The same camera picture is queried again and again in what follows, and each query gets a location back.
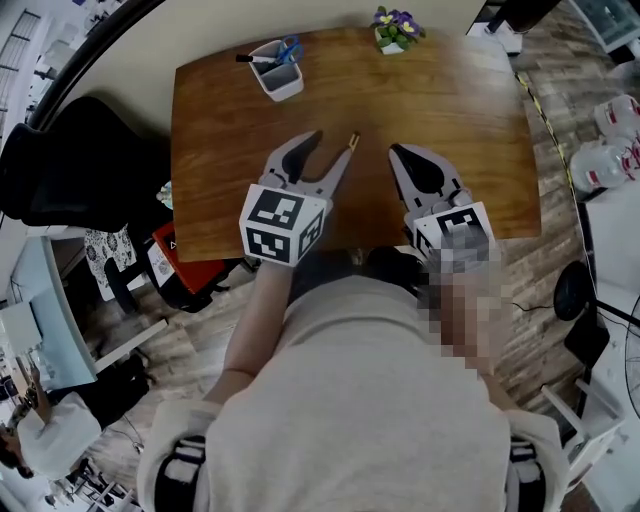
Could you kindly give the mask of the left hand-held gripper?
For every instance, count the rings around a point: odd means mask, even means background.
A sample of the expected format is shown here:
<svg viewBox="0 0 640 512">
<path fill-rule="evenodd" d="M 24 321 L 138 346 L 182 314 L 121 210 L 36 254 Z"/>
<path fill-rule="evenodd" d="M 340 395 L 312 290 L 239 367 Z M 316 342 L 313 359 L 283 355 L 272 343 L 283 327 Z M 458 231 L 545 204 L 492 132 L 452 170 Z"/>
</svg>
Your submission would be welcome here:
<svg viewBox="0 0 640 512">
<path fill-rule="evenodd" d="M 347 146 L 323 176 L 300 180 L 322 136 L 321 130 L 297 135 L 267 158 L 259 182 L 249 187 L 239 219 L 246 255 L 294 267 L 320 239 L 353 155 Z"/>
</svg>

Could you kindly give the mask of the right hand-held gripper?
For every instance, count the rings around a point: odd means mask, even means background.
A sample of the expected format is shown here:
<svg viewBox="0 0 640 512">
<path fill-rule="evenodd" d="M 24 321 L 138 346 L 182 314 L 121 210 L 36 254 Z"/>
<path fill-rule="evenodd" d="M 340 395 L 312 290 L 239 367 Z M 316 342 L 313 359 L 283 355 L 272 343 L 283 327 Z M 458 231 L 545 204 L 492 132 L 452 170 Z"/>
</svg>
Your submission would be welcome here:
<svg viewBox="0 0 640 512">
<path fill-rule="evenodd" d="M 480 265 L 494 256 L 496 241 L 482 202 L 473 202 L 444 157 L 413 144 L 388 152 L 397 190 L 408 213 L 405 224 L 422 258 L 446 265 Z M 443 199 L 431 205 L 431 199 Z"/>
</svg>

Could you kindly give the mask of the person's right forearm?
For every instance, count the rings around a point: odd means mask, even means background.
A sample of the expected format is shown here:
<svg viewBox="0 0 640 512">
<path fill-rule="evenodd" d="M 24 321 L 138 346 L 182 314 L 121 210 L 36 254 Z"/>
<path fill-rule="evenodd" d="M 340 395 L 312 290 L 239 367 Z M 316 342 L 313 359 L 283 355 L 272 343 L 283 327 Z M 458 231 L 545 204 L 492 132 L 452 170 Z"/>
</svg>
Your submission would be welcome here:
<svg viewBox="0 0 640 512">
<path fill-rule="evenodd" d="M 515 401 L 495 376 L 508 337 L 509 305 L 500 267 L 489 262 L 454 264 L 440 279 L 441 341 L 486 385 L 491 403 L 515 410 Z"/>
</svg>

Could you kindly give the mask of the white pen holder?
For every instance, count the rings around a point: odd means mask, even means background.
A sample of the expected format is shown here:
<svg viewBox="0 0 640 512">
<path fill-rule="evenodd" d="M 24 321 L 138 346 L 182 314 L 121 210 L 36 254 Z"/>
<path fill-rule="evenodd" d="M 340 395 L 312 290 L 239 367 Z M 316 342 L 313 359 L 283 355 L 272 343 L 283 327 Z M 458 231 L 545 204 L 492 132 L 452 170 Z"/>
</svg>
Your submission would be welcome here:
<svg viewBox="0 0 640 512">
<path fill-rule="evenodd" d="M 254 49 L 248 55 L 276 57 L 281 40 L 270 41 Z M 291 98 L 304 88 L 299 62 L 277 65 L 249 63 L 249 67 L 263 92 L 274 102 L 282 102 Z"/>
</svg>

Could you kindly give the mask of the person's dark trousers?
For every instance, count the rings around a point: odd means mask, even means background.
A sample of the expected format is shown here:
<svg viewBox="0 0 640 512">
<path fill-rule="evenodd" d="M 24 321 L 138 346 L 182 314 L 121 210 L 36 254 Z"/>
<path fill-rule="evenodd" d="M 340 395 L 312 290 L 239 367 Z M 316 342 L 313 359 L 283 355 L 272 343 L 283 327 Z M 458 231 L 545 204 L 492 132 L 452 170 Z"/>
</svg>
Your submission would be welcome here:
<svg viewBox="0 0 640 512">
<path fill-rule="evenodd" d="M 420 260 L 395 247 L 377 247 L 362 263 L 348 250 L 314 251 L 294 271 L 288 304 L 324 284 L 350 276 L 362 276 L 398 286 L 414 297 L 421 283 Z"/>
</svg>

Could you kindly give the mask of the small potted flower plant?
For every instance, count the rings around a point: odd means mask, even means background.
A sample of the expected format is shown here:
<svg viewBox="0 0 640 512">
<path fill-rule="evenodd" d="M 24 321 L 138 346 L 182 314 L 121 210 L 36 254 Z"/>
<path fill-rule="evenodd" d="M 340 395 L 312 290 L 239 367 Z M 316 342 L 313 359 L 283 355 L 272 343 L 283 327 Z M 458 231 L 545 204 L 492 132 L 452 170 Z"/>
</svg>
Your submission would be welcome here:
<svg viewBox="0 0 640 512">
<path fill-rule="evenodd" d="M 403 53 L 425 38 L 425 29 L 419 25 L 407 11 L 388 10 L 379 6 L 373 16 L 371 28 L 377 46 L 383 55 Z"/>
</svg>

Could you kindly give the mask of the red box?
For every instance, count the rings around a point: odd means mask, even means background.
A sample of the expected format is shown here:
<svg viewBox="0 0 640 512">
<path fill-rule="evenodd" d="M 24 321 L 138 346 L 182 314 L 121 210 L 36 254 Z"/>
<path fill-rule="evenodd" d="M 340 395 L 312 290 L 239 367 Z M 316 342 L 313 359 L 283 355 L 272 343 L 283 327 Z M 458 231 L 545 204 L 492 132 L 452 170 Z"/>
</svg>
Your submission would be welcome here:
<svg viewBox="0 0 640 512">
<path fill-rule="evenodd" d="M 153 238 L 182 284 L 192 293 L 203 290 L 215 278 L 222 275 L 225 263 L 222 260 L 181 262 L 178 258 L 173 222 L 169 222 L 153 233 Z"/>
</svg>

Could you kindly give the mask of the clear water jug red label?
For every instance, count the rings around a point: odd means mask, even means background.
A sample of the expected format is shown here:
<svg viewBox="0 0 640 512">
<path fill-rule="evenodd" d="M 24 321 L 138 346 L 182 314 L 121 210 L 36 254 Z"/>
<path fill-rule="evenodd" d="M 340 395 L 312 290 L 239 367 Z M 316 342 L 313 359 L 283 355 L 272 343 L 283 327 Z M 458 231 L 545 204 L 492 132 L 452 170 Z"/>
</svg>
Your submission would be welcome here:
<svg viewBox="0 0 640 512">
<path fill-rule="evenodd" d="M 622 137 L 640 141 L 640 103 L 622 94 L 594 107 L 594 119 L 606 137 Z"/>
<path fill-rule="evenodd" d="M 585 143 L 570 161 L 573 185 L 585 193 L 617 188 L 632 176 L 632 160 L 632 152 L 624 146 Z"/>
</svg>

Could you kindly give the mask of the patterned seat cushion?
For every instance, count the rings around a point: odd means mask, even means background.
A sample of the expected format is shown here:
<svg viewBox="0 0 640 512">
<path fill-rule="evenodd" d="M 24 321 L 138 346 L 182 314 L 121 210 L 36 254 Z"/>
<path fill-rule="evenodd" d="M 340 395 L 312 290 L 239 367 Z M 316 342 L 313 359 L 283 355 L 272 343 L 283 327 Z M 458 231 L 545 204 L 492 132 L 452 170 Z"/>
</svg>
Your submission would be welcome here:
<svg viewBox="0 0 640 512">
<path fill-rule="evenodd" d="M 133 245 L 125 228 L 117 232 L 87 229 L 84 247 L 88 266 L 93 274 L 102 299 L 108 302 L 115 298 L 106 276 L 105 265 L 113 259 L 122 271 L 136 262 Z"/>
</svg>

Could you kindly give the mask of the person's beige shirt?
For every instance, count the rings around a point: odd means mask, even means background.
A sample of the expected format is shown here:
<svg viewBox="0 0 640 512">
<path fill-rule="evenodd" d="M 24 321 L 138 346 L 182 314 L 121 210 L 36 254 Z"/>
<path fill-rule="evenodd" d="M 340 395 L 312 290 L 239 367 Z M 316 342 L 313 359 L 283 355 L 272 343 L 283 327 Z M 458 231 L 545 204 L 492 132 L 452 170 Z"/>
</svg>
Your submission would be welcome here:
<svg viewBox="0 0 640 512">
<path fill-rule="evenodd" d="M 568 464 L 556 423 L 493 405 L 411 295 L 352 276 L 295 301 L 223 405 L 162 403 L 137 485 L 144 512 L 559 512 Z"/>
</svg>

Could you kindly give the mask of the black flat box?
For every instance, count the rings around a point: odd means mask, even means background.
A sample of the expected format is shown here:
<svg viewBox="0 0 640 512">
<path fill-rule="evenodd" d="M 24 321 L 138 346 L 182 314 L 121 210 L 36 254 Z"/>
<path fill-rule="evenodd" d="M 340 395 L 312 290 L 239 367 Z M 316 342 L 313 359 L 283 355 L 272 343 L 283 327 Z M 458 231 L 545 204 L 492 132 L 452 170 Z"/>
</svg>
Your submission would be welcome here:
<svg viewBox="0 0 640 512">
<path fill-rule="evenodd" d="M 569 331 L 564 345 L 585 367 L 592 369 L 609 340 L 609 331 L 596 317 L 582 316 Z"/>
</svg>

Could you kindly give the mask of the black mesh office chair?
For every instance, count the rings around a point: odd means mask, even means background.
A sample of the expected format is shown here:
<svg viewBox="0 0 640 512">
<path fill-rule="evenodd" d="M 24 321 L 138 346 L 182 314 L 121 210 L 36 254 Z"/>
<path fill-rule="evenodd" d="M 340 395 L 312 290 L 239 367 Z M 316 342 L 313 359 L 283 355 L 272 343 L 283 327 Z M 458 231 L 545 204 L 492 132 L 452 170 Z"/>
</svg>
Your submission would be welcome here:
<svg viewBox="0 0 640 512">
<path fill-rule="evenodd" d="M 156 199 L 168 181 L 165 143 L 140 137 L 105 103 L 82 97 L 47 130 L 12 130 L 0 154 L 0 212 L 29 227 L 79 228 L 83 242 L 87 229 L 125 228 L 136 262 L 119 271 L 109 259 L 105 271 L 114 299 L 133 313 L 129 285 L 150 274 L 152 235 L 173 219 Z"/>
</svg>

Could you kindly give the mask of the white desk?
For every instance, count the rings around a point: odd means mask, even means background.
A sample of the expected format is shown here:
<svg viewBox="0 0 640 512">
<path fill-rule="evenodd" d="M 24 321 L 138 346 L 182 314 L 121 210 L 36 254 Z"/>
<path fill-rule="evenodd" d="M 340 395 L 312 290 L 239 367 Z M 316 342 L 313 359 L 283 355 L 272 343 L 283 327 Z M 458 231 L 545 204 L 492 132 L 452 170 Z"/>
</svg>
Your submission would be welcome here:
<svg viewBox="0 0 640 512">
<path fill-rule="evenodd" d="M 31 307 L 42 337 L 34 358 L 41 364 L 44 385 L 59 389 L 96 380 L 94 358 L 67 301 L 47 237 L 26 241 L 8 282 L 0 284 L 2 300 Z"/>
</svg>

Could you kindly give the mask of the blue handled scissors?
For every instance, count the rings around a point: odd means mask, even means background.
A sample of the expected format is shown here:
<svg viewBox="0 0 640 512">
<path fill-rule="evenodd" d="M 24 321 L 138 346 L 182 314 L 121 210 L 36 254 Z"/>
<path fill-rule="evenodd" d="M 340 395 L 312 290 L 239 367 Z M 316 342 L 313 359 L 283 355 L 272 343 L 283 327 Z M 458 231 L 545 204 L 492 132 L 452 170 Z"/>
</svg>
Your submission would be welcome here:
<svg viewBox="0 0 640 512">
<path fill-rule="evenodd" d="M 279 43 L 275 57 L 277 64 L 298 63 L 303 56 L 303 46 L 298 35 L 285 36 Z"/>
</svg>

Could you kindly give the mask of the black pedestal fan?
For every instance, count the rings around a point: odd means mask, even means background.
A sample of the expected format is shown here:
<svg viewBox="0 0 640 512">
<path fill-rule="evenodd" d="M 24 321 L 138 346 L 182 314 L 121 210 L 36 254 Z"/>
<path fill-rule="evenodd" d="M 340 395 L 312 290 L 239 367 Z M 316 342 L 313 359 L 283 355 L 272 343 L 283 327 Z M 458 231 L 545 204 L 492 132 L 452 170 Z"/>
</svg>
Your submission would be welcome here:
<svg viewBox="0 0 640 512">
<path fill-rule="evenodd" d="M 640 419 L 640 291 L 606 279 L 594 280 L 587 265 L 575 261 L 560 274 L 553 294 L 558 319 L 574 326 L 582 316 L 596 317 L 610 334 L 589 372 L 606 378 L 613 393 L 625 392 L 625 406 Z"/>
</svg>

